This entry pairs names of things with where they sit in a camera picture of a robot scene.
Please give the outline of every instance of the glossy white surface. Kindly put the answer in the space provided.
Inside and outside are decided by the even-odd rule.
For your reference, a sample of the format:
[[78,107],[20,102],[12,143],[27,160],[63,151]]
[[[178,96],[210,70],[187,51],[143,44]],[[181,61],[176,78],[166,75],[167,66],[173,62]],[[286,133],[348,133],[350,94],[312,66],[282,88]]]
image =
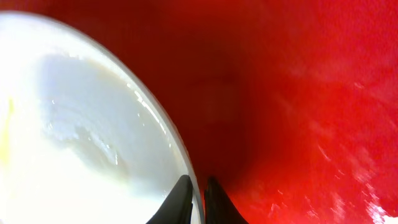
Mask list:
[[0,202],[0,220],[145,223],[189,174],[192,223],[203,222],[196,178],[172,123],[104,48],[43,17],[0,13],[0,80],[1,128],[10,98],[15,107],[11,170],[36,177],[13,182],[24,196]]

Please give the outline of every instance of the white ceramic dish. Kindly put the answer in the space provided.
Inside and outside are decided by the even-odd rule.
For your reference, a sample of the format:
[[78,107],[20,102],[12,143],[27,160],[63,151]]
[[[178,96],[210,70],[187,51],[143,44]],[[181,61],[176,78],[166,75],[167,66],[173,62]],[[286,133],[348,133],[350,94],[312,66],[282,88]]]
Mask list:
[[[35,178],[22,181],[21,194],[29,196],[0,202],[6,224],[145,223],[183,174],[194,186],[192,223],[204,223],[173,124],[138,78],[95,41],[41,16],[0,13],[0,89],[0,127],[12,99],[10,145],[21,149],[10,164],[36,161],[29,166]],[[116,166],[84,158],[78,164],[71,152],[81,159],[86,148],[91,156],[116,158]],[[93,170],[99,176],[91,180]]]

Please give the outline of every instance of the red tablecloth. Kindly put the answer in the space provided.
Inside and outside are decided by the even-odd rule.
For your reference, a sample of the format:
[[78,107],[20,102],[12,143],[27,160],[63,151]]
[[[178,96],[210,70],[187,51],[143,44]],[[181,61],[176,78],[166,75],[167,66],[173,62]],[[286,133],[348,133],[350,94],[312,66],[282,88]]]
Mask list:
[[250,223],[398,216],[398,2],[18,0],[116,54]]

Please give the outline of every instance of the black object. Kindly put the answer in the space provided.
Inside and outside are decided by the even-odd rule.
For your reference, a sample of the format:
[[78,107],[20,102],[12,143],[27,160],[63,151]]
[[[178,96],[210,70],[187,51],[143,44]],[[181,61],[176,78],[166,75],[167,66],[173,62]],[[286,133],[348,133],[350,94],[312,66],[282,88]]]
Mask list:
[[246,224],[224,189],[210,177],[205,190],[206,224]]
[[191,178],[188,175],[182,175],[147,224],[191,223],[192,192]]
[[[147,224],[189,224],[192,214],[193,186],[188,175],[174,185],[163,204]],[[214,177],[205,190],[206,224],[247,224]]]

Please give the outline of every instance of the red background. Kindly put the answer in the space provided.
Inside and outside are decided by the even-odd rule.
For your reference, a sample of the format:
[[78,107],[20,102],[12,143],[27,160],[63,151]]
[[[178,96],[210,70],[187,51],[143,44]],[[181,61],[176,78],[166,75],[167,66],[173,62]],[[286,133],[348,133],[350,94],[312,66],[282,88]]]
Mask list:
[[176,124],[250,223],[398,216],[398,4],[0,1],[83,31]]

